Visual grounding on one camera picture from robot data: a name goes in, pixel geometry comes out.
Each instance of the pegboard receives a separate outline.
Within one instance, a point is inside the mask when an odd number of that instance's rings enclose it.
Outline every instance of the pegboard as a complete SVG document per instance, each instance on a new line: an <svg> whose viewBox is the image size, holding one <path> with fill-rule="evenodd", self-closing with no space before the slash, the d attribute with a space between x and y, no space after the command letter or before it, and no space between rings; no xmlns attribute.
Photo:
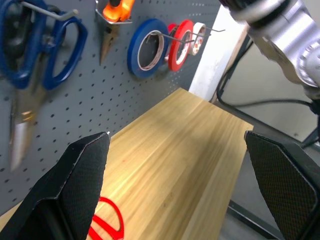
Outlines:
<svg viewBox="0 0 320 240"><path fill-rule="evenodd" d="M10 111L14 89L0 81L0 215L18 204L37 180L60 159L67 146L95 133L114 135L155 106L178 87L189 89L206 40L196 56L189 55L178 72L164 64L148 79L137 79L127 68L128 47L138 26L157 18L179 24L184 19L212 27L218 0L136 0L131 24L121 25L119 36L102 65L99 65L103 30L95 14L94 0L46 0L63 11L78 9L78 18L89 35L81 59L72 76L48 93L42 105L31 146L22 165L10 172ZM55 71L66 64L73 50L77 30L68 27Z"/></svg>

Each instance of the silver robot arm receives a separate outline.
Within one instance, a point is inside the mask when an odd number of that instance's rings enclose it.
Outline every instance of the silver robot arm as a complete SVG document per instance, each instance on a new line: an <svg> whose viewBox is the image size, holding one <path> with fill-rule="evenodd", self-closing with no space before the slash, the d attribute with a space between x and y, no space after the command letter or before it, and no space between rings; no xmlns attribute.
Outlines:
<svg viewBox="0 0 320 240"><path fill-rule="evenodd" d="M220 0L236 21L246 21L261 53L285 77L320 99L320 28L301 0Z"/></svg>

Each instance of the orange pliers handle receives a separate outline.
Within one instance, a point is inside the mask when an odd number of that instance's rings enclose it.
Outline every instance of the orange pliers handle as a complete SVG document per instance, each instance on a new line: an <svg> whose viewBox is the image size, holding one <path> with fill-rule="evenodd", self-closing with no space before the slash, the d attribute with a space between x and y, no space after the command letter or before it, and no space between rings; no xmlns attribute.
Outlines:
<svg viewBox="0 0 320 240"><path fill-rule="evenodd" d="M121 0L118 6L112 6L110 2L103 10L103 16L110 22L124 22L131 15L131 9L135 0Z"/></svg>

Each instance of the blue scissors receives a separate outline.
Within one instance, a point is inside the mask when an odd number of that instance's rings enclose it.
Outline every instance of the blue scissors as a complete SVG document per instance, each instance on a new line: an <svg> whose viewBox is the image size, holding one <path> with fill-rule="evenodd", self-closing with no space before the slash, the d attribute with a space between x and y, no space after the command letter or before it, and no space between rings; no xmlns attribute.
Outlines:
<svg viewBox="0 0 320 240"><path fill-rule="evenodd" d="M25 47L23 62L18 70L12 69L8 65L8 55L2 46L7 30L6 13L12 4L19 2L21 1L0 0L0 72L16 89L11 114L11 171L21 165L26 155L33 135L33 125L47 92L65 82L75 70L88 36L88 31L81 20L71 17L65 21L56 21L51 35L44 38L47 16L34 12L34 22ZM48 10L43 0L25 0L25 2ZM77 41L64 69L57 76L53 76L59 48L63 43L66 28L70 24L75 24L77 27Z"/></svg>

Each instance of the gray wall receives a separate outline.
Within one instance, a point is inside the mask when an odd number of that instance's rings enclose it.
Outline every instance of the gray wall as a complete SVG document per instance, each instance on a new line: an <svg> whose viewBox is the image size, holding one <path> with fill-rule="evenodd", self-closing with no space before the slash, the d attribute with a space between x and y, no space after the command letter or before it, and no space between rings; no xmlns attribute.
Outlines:
<svg viewBox="0 0 320 240"><path fill-rule="evenodd" d="M312 17L320 26L320 1L304 0ZM309 101L303 88L288 81L281 68L261 55L254 45L236 68L223 94L223 100L241 104L257 100L291 98ZM303 141L317 126L316 116L307 106L269 104L242 108L243 112Z"/></svg>

